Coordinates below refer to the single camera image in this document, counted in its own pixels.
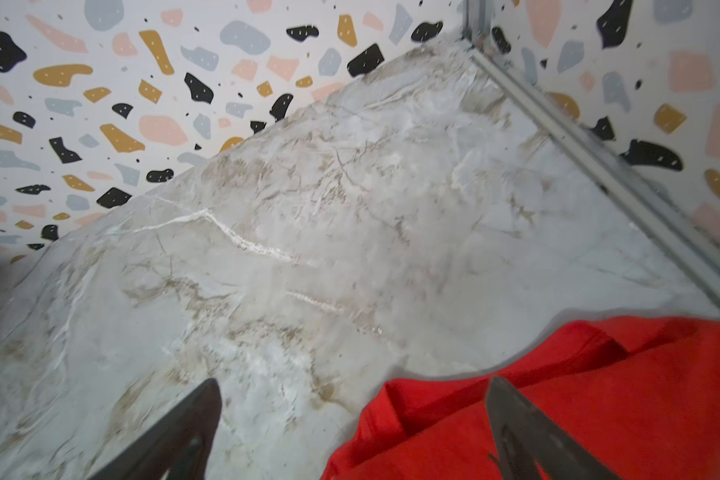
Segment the red t shirt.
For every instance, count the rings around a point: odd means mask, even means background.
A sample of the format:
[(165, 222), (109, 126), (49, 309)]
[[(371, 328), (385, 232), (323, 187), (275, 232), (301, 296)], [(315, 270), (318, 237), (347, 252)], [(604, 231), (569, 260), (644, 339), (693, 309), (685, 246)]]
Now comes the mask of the red t shirt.
[[(720, 479), (720, 322), (575, 321), (499, 376), (624, 479)], [(498, 478), (490, 381), (386, 382), (324, 477)]]

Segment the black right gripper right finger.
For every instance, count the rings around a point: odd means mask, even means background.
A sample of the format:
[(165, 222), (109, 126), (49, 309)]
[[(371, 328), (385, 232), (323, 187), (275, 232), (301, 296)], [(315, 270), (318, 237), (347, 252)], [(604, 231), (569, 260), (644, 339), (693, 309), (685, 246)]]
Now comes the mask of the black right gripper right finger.
[(485, 408), (503, 479), (618, 477), (508, 380), (491, 379)]

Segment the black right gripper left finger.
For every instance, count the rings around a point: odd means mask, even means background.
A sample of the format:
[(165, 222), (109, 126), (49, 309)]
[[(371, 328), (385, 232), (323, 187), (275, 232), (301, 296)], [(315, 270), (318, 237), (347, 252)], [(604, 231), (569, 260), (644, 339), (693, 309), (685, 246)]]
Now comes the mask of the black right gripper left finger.
[(94, 479), (203, 479), (222, 411), (208, 378), (111, 460)]

